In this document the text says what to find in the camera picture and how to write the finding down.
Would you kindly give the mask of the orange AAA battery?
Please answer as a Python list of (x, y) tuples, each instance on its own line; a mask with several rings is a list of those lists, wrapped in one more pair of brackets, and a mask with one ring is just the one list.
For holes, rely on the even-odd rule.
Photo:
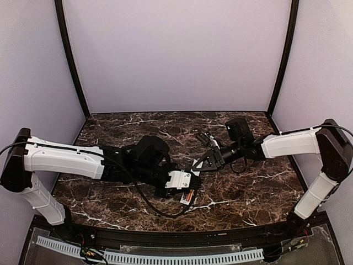
[(187, 196), (186, 196), (186, 198), (185, 198), (185, 200), (186, 200), (187, 202), (191, 201), (192, 195), (193, 195), (192, 192), (188, 193)]

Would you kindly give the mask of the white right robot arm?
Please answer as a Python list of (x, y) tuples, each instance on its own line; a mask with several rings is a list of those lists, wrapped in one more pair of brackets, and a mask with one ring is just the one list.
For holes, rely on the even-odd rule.
[(232, 144), (221, 146), (210, 134), (197, 139), (210, 149), (192, 166), (193, 171), (216, 172), (236, 160), (263, 161), (282, 156), (317, 154), (322, 168), (303, 197), (286, 218), (284, 234), (296, 236), (308, 223), (314, 211), (333, 194), (340, 183), (352, 174), (352, 143), (349, 131), (335, 120), (306, 129), (254, 137), (244, 118), (226, 123)]

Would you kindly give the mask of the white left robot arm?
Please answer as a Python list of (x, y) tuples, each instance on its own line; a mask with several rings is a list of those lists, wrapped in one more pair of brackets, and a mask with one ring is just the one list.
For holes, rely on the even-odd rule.
[(99, 181), (140, 181), (168, 193), (187, 187), (189, 178), (169, 157), (169, 146), (155, 136), (144, 136), (137, 144), (124, 147), (79, 147), (47, 142), (22, 128), (7, 146), (1, 185), (20, 193), (50, 225), (68, 223), (69, 210), (57, 202), (41, 184), (36, 171), (69, 173)]

